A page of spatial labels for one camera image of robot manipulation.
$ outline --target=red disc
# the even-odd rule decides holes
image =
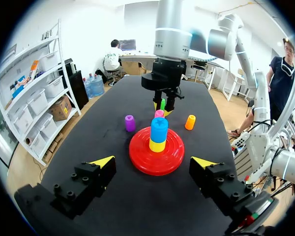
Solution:
[[[166,146],[162,152],[149,149],[151,127],[136,133],[129,145],[130,159],[133,165],[148,175],[163,176],[173,172],[181,164],[185,153],[182,139],[177,133],[168,129]]]

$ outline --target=man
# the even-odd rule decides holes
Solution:
[[[270,99],[271,119],[278,120],[289,98],[295,77],[293,60],[295,49],[291,41],[283,38],[285,56],[274,57],[270,64],[270,70],[266,75]],[[239,129],[228,130],[231,137],[239,137],[241,132],[250,127],[254,121],[254,109],[241,124]]]
[[[104,67],[105,67],[105,70],[107,71],[120,69],[119,56],[122,56],[123,54],[122,50],[118,48],[119,46],[118,40],[114,39],[110,43],[110,45],[112,47],[105,55],[105,60],[104,60]]]

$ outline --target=pink cup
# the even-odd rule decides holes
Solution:
[[[157,111],[155,111],[154,118],[157,118],[157,117],[164,118],[164,111],[163,110],[157,110]]]

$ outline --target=sandal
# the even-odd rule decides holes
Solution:
[[[238,131],[238,129],[236,129],[236,130],[227,130],[226,132],[227,132],[228,136],[239,137],[240,134],[238,134],[237,131]]]

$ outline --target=black tablecloth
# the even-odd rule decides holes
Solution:
[[[125,131],[124,117],[133,115],[137,131],[154,117],[153,91],[141,87],[140,76],[120,80],[75,125],[51,161],[42,185],[70,177],[81,161],[116,157],[117,173],[101,198],[95,198],[74,221],[103,236],[223,235],[231,222],[211,199],[205,199],[189,175],[190,157],[234,166],[227,134],[218,110],[204,85],[181,81],[183,100],[167,117],[169,127],[185,145],[185,156],[173,173],[154,177],[141,173],[128,152],[134,135]],[[196,116],[192,131],[184,128]]]

